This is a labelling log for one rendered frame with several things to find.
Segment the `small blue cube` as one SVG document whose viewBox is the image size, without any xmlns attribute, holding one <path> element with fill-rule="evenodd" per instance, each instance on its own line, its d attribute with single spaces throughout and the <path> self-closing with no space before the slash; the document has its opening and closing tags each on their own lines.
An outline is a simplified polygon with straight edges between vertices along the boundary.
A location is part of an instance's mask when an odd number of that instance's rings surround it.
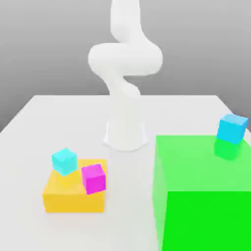
<svg viewBox="0 0 251 251">
<path fill-rule="evenodd" d="M 217 138 L 238 145 L 243 139 L 248 118 L 235 114 L 226 114 L 220 119 Z"/>
</svg>

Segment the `large yellow box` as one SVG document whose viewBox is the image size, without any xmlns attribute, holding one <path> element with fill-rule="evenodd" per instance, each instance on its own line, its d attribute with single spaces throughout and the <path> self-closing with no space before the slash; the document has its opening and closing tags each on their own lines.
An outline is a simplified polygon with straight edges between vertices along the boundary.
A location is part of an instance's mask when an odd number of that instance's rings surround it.
<svg viewBox="0 0 251 251">
<path fill-rule="evenodd" d="M 105 191 L 88 195 L 82 184 L 81 168 L 101 164 L 107 171 L 105 159 L 79 159 L 78 169 L 67 176 L 55 170 L 50 174 L 43 191 L 47 213 L 102 213 L 105 207 Z"/>
</svg>

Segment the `large green box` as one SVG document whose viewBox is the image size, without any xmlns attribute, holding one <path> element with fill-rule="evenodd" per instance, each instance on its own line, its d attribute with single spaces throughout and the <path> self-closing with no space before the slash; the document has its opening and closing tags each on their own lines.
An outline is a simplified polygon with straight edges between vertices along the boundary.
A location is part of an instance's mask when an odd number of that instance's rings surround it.
<svg viewBox="0 0 251 251">
<path fill-rule="evenodd" d="M 158 135 L 153 210 L 158 251 L 251 251 L 251 146 L 234 160 L 214 135 Z"/>
</svg>

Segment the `small magenta cube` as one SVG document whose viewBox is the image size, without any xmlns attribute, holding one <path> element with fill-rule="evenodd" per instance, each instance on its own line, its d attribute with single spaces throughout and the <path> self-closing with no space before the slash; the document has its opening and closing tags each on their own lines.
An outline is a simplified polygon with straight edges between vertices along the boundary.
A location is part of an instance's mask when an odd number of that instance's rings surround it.
<svg viewBox="0 0 251 251">
<path fill-rule="evenodd" d="M 81 174 L 88 195 L 106 190 L 106 174 L 101 164 L 82 167 Z"/>
</svg>

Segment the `small cyan cube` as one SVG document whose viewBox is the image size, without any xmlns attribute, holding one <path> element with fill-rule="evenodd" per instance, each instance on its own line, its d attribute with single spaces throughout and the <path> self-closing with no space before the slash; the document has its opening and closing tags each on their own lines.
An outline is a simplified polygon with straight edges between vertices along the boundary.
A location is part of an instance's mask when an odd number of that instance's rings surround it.
<svg viewBox="0 0 251 251">
<path fill-rule="evenodd" d="M 67 176 L 78 169 L 77 155 L 68 148 L 54 153 L 51 158 L 53 169 L 61 176 Z"/>
</svg>

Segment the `small green cube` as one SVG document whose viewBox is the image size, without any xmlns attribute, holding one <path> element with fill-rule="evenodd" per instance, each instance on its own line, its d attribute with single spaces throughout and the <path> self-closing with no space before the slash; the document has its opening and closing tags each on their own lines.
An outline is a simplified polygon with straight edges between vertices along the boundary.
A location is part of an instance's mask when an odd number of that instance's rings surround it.
<svg viewBox="0 0 251 251">
<path fill-rule="evenodd" d="M 220 157 L 225 160 L 234 160 L 236 159 L 242 149 L 242 141 L 238 144 L 233 144 L 228 141 L 224 141 L 216 138 L 214 143 L 214 154 L 217 157 Z"/>
</svg>

